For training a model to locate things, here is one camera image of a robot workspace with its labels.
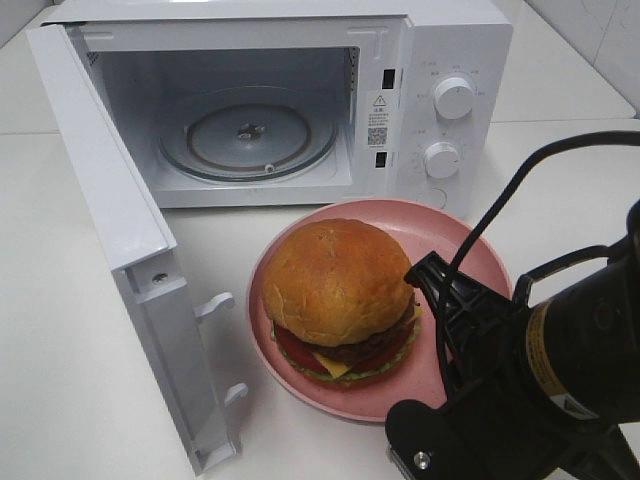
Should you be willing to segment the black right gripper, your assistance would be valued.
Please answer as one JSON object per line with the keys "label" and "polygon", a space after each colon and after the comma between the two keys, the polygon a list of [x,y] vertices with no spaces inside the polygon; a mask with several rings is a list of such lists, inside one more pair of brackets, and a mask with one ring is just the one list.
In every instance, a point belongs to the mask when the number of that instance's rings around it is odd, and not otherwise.
{"label": "black right gripper", "polygon": [[[432,251],[405,275],[435,319],[448,268]],[[507,297],[458,271],[442,322],[454,355],[442,371],[447,401],[439,410],[413,399],[390,408],[393,463],[405,479],[546,477],[548,408],[525,359],[524,320]]]}

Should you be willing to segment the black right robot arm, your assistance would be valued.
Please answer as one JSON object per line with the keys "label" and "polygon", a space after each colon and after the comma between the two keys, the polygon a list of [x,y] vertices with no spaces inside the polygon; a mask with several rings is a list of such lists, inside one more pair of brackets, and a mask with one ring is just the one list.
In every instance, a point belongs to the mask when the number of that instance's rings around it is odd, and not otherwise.
{"label": "black right robot arm", "polygon": [[639,418],[639,210],[611,246],[523,274],[511,297],[445,276],[430,253],[407,273],[430,307],[448,295],[439,408],[391,407],[389,454],[408,479],[635,479],[621,425]]}

